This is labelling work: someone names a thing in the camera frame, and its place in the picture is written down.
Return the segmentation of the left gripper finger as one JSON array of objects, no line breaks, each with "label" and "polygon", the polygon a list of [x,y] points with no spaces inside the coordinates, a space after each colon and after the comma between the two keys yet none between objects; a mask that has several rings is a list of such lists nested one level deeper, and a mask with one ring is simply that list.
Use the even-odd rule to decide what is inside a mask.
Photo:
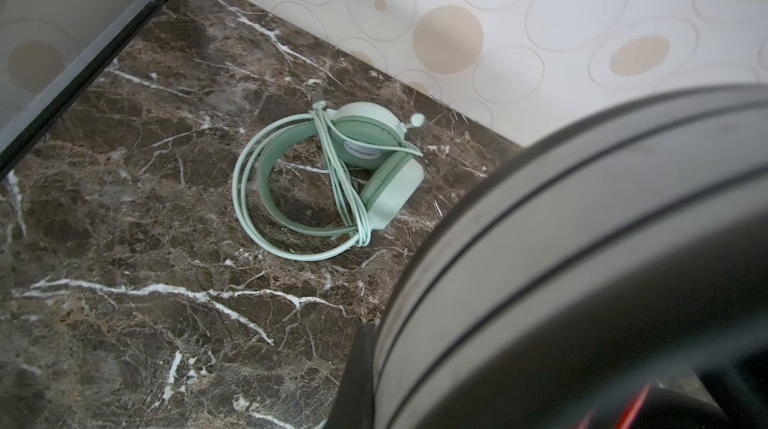
[{"label": "left gripper finger", "polygon": [[373,359],[376,328],[362,325],[356,335],[324,429],[364,429],[374,425]]}]

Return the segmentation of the mint green wired headphones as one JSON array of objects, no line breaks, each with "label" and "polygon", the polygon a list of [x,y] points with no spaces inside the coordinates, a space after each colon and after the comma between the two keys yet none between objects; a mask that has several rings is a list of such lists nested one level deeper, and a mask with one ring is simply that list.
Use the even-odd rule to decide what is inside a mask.
[{"label": "mint green wired headphones", "polygon": [[[244,147],[235,164],[231,198],[245,233],[262,249],[283,259],[315,262],[334,258],[352,247],[365,247],[373,232],[384,230],[400,213],[425,178],[422,152],[407,141],[425,117],[399,120],[387,108],[354,102],[331,109],[325,100],[304,114],[282,118],[262,129]],[[290,220],[275,204],[270,177],[277,162],[310,138],[319,141],[334,202],[343,222],[315,228]],[[257,229],[248,209],[248,183],[256,179],[264,209],[280,225],[318,238],[342,236],[339,246],[316,254],[296,254],[270,243]]]}]

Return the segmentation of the white black red-cabled headphones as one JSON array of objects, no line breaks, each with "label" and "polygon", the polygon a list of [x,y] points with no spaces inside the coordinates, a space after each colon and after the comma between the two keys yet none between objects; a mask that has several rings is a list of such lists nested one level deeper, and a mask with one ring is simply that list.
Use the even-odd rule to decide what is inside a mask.
[{"label": "white black red-cabled headphones", "polygon": [[422,245],[381,324],[377,428],[568,428],[767,346],[767,90],[656,95],[535,144]]}]

